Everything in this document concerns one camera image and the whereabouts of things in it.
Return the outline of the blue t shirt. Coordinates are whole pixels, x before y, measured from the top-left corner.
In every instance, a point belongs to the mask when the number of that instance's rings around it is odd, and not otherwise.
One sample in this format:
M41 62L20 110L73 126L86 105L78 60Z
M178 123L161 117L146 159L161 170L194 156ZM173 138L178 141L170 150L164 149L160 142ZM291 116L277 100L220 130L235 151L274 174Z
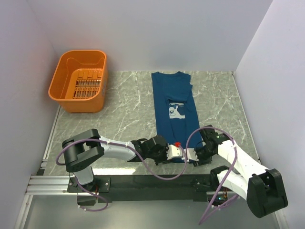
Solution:
M182 147L202 147L200 133L191 133L200 127L193 98L191 76L176 72L151 74L157 134L168 144L180 143Z

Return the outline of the orange plastic basket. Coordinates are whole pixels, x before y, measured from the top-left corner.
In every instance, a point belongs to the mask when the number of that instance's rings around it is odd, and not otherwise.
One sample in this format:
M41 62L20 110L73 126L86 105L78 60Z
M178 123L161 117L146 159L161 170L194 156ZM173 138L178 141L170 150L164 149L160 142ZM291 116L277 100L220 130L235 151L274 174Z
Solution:
M61 56L48 94L66 112L97 113L103 108L107 81L103 51L71 50Z

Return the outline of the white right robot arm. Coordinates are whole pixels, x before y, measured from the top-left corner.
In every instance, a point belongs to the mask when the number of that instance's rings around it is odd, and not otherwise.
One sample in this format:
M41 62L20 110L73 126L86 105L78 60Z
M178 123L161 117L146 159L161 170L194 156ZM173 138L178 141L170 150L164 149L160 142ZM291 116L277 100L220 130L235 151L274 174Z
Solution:
M246 200L250 211L262 218L288 206L281 173L268 169L250 157L225 131L212 125L201 127L199 132L205 143L199 155L219 155L230 163L210 172L209 185L215 191L226 187Z

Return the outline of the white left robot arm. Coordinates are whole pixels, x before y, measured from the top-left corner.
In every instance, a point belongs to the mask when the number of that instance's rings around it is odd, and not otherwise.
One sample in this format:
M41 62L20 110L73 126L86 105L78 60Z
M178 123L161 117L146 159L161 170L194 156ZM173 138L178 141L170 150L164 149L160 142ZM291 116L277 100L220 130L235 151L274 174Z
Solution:
M97 129L89 129L63 141L62 149L66 171L74 173L78 186L89 192L95 187L91 164L99 158L115 158L132 163L149 158L158 165L167 160L169 146L160 135L120 142L100 136Z

